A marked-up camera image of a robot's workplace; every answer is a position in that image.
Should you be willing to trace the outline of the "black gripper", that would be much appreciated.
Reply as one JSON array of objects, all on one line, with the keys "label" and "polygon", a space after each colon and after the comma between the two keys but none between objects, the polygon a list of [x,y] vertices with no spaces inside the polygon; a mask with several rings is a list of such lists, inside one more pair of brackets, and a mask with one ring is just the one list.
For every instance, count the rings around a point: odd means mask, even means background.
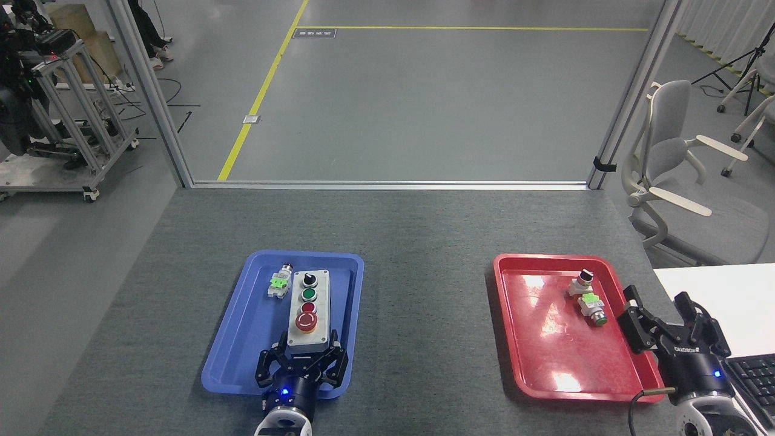
[{"label": "black gripper", "polygon": [[332,329],[327,348],[322,351],[315,364],[298,361],[288,351],[288,331],[270,348],[260,351],[255,370],[255,381],[262,394],[264,417],[273,409],[296,409],[307,419],[315,417],[318,392],[321,384],[338,388],[345,378],[349,356],[341,345],[338,332]]},{"label": "black gripper", "polygon": [[705,395],[734,397],[734,388],[724,375],[721,361],[731,349],[719,324],[705,307],[692,301],[688,292],[679,292],[674,305],[689,329],[690,344],[673,344],[673,328],[645,309],[638,290],[629,285],[623,290],[624,311],[618,315],[618,326],[635,354],[655,348],[661,353],[661,376],[666,387],[675,388],[669,394],[673,406],[684,400]]}]

